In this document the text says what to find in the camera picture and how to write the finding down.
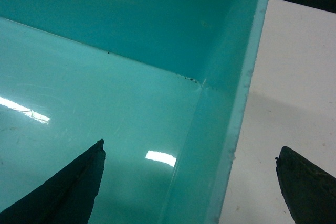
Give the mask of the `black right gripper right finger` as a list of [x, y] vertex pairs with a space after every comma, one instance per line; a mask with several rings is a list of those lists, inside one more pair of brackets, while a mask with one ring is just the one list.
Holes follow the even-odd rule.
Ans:
[[287, 146], [276, 158], [276, 173], [295, 223], [335, 223], [335, 177]]

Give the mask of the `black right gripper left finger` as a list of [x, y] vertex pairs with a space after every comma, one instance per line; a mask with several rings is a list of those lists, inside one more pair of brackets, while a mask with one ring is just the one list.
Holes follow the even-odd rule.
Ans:
[[42, 185], [1, 212], [1, 223], [88, 223], [106, 153], [100, 139]]

